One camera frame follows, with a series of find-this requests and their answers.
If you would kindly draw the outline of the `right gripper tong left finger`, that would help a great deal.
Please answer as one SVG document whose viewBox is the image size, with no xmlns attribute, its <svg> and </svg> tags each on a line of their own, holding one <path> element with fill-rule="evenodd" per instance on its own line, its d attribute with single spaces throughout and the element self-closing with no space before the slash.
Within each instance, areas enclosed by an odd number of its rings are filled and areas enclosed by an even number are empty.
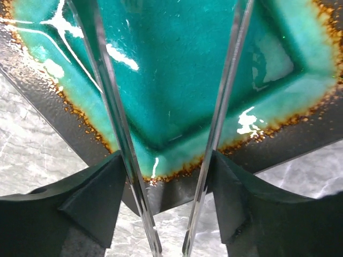
<svg viewBox="0 0 343 257">
<path fill-rule="evenodd" d="M 101 163 L 27 194 L 1 197 L 1 256 L 104 256 L 126 182 L 153 256 L 162 247 L 133 148 L 96 1 L 69 1 L 84 33 L 119 151 Z"/>
</svg>

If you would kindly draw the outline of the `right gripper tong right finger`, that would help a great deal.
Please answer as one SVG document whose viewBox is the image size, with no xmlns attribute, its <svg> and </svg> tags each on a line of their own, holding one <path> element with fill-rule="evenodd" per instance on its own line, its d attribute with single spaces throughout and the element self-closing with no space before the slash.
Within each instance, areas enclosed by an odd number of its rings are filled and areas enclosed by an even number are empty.
<svg viewBox="0 0 343 257">
<path fill-rule="evenodd" d="M 217 151 L 238 62 L 253 11 L 253 1 L 238 3 L 220 81 L 210 135 L 200 169 L 189 224 L 182 246 L 190 256 L 206 191 L 212 188 L 220 237 L 229 256 L 342 256 L 342 193 L 312 199 L 273 186 L 237 161 L 257 145 L 228 159 Z M 277 130 L 267 130 L 263 144 L 271 164 L 297 157 L 342 139 L 342 71 L 334 87 L 304 115 L 292 116 Z"/>
</svg>

